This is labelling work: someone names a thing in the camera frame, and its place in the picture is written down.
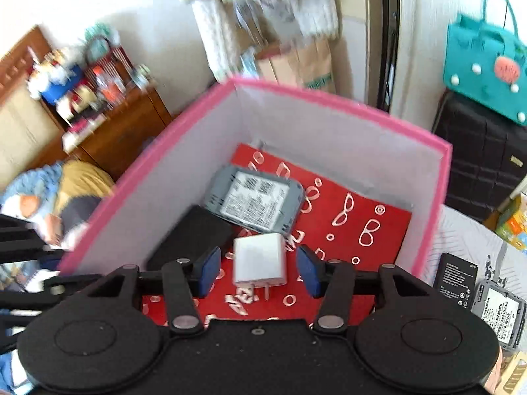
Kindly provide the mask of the white charger plug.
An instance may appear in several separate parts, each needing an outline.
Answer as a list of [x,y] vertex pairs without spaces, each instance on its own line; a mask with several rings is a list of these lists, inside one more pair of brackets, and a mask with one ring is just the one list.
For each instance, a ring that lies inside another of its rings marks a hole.
[[287,283],[285,239],[281,234],[239,237],[233,243],[232,282],[238,287]]

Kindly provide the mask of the brown wooden dresser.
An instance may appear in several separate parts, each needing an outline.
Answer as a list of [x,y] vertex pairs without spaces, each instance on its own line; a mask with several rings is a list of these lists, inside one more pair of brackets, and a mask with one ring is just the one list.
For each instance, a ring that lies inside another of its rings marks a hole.
[[147,88],[144,93],[134,89],[79,146],[64,152],[64,124],[49,105],[31,100],[22,90],[33,46],[38,56],[50,48],[39,27],[29,31],[1,58],[2,186],[25,170],[69,157],[90,162],[117,180],[138,158],[144,143],[172,122],[173,116],[155,88]]

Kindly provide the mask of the black suitcase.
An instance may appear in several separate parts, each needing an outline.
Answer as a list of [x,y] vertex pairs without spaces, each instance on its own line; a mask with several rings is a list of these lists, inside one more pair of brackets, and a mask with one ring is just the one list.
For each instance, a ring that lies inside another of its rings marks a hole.
[[432,132],[452,145],[445,204],[479,222],[526,177],[526,128],[447,90]]

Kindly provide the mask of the white fluffy bathrobe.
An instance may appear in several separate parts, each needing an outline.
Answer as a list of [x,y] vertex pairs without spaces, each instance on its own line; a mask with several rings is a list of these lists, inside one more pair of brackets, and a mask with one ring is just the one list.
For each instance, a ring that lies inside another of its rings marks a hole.
[[209,68],[219,82],[241,73],[248,48],[340,34],[335,0],[182,1],[190,3]]

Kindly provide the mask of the black flat battery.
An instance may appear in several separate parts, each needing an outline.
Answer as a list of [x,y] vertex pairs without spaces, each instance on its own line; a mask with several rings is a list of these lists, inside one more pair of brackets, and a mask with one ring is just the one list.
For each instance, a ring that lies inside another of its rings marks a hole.
[[469,310],[473,304],[478,266],[450,253],[439,259],[433,287],[458,306]]

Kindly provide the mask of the red patterned box liner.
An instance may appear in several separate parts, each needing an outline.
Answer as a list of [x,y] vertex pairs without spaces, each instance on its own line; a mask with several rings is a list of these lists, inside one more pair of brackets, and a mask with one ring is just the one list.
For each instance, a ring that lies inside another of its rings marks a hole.
[[[239,145],[230,162],[222,167],[226,165],[296,180],[305,189],[305,201],[291,233],[283,236],[287,257],[284,285],[238,287],[232,282],[234,240],[259,233],[227,221],[233,227],[233,236],[222,249],[219,247],[220,273],[210,293],[197,302],[204,319],[312,320],[320,302],[310,296],[296,269],[296,249],[301,245],[309,247],[322,260],[343,260],[360,270],[393,263],[399,255],[412,215],[409,206],[398,205],[378,194],[363,195],[245,144]],[[204,197],[193,205],[203,207]]]

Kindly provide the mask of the grey wifi router device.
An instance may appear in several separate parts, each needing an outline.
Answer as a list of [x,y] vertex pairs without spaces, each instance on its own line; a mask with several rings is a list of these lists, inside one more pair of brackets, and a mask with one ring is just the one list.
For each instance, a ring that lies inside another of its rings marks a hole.
[[226,165],[214,175],[203,207],[247,230],[288,236],[305,201],[296,180]]

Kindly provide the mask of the teal felt handbag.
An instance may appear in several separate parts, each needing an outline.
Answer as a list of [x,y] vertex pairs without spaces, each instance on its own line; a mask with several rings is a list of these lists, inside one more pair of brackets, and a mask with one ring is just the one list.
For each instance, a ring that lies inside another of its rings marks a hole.
[[505,1],[512,30],[487,22],[487,3],[482,1],[480,19],[459,13],[448,25],[443,83],[524,127],[526,45],[519,38],[510,2]]

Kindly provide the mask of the brown paper shopping bag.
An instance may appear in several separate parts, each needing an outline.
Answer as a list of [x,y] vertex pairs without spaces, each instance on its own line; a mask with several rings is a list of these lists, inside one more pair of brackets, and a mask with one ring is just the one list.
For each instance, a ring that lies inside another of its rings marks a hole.
[[300,38],[269,45],[255,55],[255,63],[259,77],[266,81],[335,92],[327,38]]

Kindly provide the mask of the blue container with clutter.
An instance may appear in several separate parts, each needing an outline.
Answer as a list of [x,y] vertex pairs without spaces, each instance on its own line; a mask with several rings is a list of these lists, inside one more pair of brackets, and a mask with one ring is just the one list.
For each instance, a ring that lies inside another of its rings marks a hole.
[[134,65],[118,31],[98,23],[85,31],[80,45],[53,49],[40,56],[27,48],[31,63],[27,87],[35,100],[54,108],[70,131],[93,127],[96,119],[125,101],[135,88],[147,90],[150,69]]

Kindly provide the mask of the black power bank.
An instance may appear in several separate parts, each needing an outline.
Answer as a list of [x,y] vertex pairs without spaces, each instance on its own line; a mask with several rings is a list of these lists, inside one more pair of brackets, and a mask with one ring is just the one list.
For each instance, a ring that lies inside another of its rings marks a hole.
[[146,270],[160,270],[164,264],[177,259],[194,262],[215,247],[222,249],[232,236],[231,224],[193,205],[153,249],[146,261]]

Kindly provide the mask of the pink cardboard storage box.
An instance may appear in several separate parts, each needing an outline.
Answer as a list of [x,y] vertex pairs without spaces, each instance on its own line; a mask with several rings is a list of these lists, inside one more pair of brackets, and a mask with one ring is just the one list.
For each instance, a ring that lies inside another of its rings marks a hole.
[[178,116],[97,208],[63,274],[144,265],[213,176],[233,163],[298,181],[305,203],[285,241],[288,281],[269,291],[232,282],[227,251],[211,293],[213,318],[312,320],[319,303],[296,270],[305,244],[361,270],[393,262],[420,277],[448,185],[450,145],[386,112],[333,94],[234,79]]

